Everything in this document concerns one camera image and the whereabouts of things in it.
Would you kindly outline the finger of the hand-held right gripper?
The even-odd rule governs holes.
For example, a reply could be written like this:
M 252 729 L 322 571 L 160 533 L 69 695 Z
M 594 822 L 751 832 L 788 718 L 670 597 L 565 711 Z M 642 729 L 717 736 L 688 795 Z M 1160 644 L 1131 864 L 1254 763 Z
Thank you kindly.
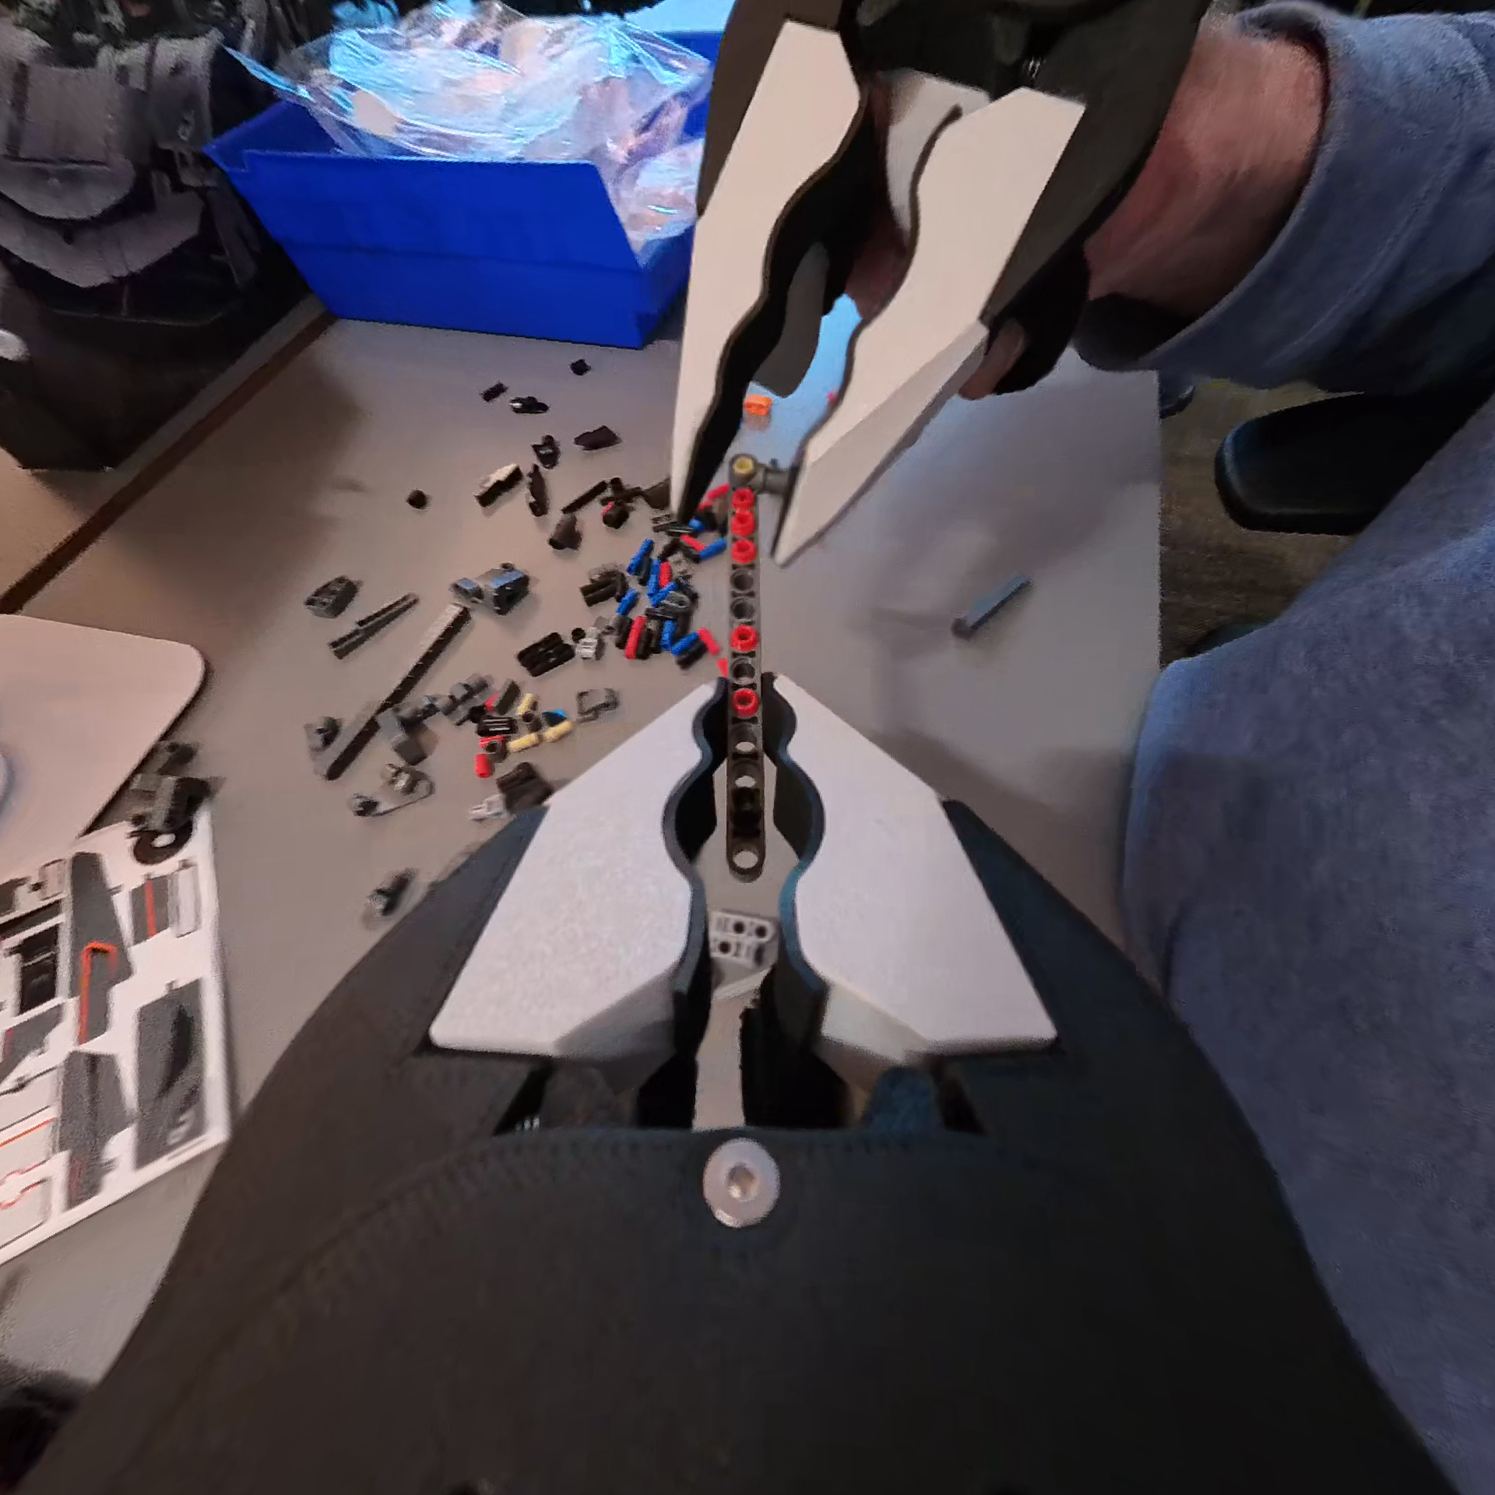
M 845 281 L 838 220 L 868 172 L 854 3 L 734 3 L 697 179 L 669 487 L 686 521 L 742 421 L 749 384 L 790 394 Z
M 1035 87 L 889 83 L 886 188 L 907 265 L 847 346 L 838 400 L 802 441 L 779 515 L 786 565 L 916 441 L 980 362 L 984 307 L 1083 103 Z

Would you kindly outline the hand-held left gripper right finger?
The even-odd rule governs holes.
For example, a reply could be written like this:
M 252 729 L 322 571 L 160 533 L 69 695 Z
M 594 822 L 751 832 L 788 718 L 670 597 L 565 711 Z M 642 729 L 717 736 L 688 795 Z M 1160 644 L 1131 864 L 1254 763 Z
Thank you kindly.
M 788 759 L 813 790 L 816 848 L 786 884 L 797 946 L 825 985 L 813 1019 L 834 1071 L 928 1067 L 937 1058 L 1053 1042 L 939 795 L 779 676 L 793 715 Z

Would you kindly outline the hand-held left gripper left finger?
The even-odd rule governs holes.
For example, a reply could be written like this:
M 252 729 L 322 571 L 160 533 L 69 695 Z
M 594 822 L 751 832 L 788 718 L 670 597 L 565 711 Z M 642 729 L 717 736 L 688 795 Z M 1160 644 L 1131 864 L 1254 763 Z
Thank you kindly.
M 704 959 L 717 690 L 699 685 L 553 793 L 428 1037 L 462 1053 L 665 1062 Z

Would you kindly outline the black lego beam red pins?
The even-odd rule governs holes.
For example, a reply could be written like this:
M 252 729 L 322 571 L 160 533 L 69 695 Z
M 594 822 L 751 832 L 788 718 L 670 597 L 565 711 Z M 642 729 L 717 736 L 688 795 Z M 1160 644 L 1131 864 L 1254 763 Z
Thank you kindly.
M 767 864 L 765 752 L 761 734 L 763 685 L 759 667 L 761 601 L 759 542 L 767 521 L 759 499 L 772 471 L 751 453 L 726 464 L 726 555 L 731 562 L 726 592 L 724 681 L 724 861 L 740 882 L 756 880 Z

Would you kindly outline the person's right forearm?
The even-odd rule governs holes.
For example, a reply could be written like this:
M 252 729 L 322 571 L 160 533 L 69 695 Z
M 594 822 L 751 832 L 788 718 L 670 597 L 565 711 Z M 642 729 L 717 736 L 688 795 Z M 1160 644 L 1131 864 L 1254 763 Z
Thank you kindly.
M 1260 261 L 1187 322 L 1112 295 L 1074 346 L 1094 368 L 1402 394 L 1491 371 L 1491 12 L 1226 17 L 1320 51 L 1313 168 Z

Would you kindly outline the light grey lego block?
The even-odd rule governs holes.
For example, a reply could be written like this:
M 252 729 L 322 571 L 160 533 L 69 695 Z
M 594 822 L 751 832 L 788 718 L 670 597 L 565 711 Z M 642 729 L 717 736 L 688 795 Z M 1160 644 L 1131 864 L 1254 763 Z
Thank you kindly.
M 779 925 L 772 918 L 711 907 L 706 912 L 706 952 L 720 966 L 758 969 L 772 964 Z

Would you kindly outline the long dark grey lego beam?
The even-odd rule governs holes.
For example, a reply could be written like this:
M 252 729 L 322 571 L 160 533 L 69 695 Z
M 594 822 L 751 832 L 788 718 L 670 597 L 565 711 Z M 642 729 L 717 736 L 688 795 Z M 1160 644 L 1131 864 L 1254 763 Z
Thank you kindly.
M 402 663 L 384 692 L 357 706 L 341 722 L 336 736 L 311 754 L 311 766 L 322 779 L 336 779 L 363 752 L 379 731 L 379 718 L 391 711 L 421 683 L 439 656 L 459 638 L 473 621 L 473 610 L 452 603 L 434 619 L 411 658 Z

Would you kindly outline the short grey lego bar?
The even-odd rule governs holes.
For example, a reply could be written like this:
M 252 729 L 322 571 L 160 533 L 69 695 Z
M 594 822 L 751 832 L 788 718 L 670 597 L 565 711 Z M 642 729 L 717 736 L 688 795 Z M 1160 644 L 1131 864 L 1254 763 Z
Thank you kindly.
M 1003 578 L 998 585 L 989 587 L 984 590 L 973 603 L 959 612 L 952 624 L 950 633 L 957 640 L 971 640 L 980 628 L 989 624 L 1001 606 L 1007 606 L 1021 590 L 1025 590 L 1030 583 L 1030 578 L 1023 572 L 1016 572 L 1012 576 Z

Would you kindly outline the pile of small lego pieces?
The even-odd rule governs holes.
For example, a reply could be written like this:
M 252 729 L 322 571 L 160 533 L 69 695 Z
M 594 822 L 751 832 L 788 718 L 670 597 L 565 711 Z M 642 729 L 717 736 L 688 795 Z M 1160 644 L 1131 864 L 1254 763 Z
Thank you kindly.
M 345 574 L 357 592 L 297 628 L 291 717 L 352 727 L 428 633 L 453 628 L 347 768 L 323 777 L 313 759 L 291 781 L 297 841 L 274 889 L 329 952 L 370 941 L 380 916 L 364 898 L 386 871 L 425 886 L 496 827 L 469 804 L 512 763 L 484 752 L 492 733 L 473 715 L 519 718 L 503 738 L 558 782 L 710 679 L 713 663 L 626 647 L 656 572 L 674 580 L 669 601 L 692 585 L 715 604 L 724 560 L 704 578 L 688 548 L 660 562 L 667 514 L 644 496 L 665 475 L 676 339 L 581 354 L 347 323 L 313 350 L 323 396 L 307 450 L 329 464 L 300 489 L 322 524 L 313 580 Z

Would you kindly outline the lego sticker sheet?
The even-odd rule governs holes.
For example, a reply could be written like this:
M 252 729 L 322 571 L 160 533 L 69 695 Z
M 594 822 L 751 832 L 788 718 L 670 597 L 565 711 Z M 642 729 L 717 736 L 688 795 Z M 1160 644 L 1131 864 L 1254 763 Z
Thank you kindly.
M 231 1133 L 211 813 L 115 823 L 1 882 L 1 1261 Z

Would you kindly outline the dark grey lego model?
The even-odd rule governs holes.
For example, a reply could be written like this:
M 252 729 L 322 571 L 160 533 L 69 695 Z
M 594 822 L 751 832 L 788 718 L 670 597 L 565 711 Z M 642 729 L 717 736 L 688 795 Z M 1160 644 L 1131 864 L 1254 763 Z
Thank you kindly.
M 3 3 L 5 272 L 78 314 L 197 323 L 266 241 L 208 144 L 265 103 L 282 3 Z

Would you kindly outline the person's right hand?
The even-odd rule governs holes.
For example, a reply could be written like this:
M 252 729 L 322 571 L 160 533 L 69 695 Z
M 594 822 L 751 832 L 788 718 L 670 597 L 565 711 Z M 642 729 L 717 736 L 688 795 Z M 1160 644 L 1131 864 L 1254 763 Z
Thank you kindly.
M 1190 322 L 1229 295 L 1313 168 L 1325 90 L 1315 44 L 1208 19 L 1140 174 L 1089 238 L 1089 297 Z

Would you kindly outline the clear plastic bags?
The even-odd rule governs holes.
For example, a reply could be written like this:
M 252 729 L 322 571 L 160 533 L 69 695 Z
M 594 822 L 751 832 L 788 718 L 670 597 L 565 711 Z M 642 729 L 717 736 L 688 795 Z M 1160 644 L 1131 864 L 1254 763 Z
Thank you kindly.
M 702 140 L 688 115 L 711 63 L 613 12 L 528 15 L 427 3 L 343 24 L 265 63 L 229 55 L 350 156 L 587 163 L 635 256 L 697 220 Z

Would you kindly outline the blue plastic bin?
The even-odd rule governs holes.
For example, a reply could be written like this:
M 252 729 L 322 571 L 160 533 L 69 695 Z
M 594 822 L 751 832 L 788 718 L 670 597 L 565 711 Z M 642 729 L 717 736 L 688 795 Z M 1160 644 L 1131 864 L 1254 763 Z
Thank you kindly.
M 695 225 L 635 254 L 587 163 L 345 154 L 279 97 L 209 154 L 343 318 L 640 346 L 686 279 Z

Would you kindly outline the black box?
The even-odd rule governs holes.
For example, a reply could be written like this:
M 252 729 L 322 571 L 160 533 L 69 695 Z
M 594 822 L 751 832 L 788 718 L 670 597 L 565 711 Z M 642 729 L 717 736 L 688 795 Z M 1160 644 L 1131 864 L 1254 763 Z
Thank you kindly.
M 131 455 L 306 298 L 291 259 L 250 224 L 245 275 L 215 229 L 151 266 L 71 286 L 3 254 L 1 444 L 28 469 L 101 471 Z

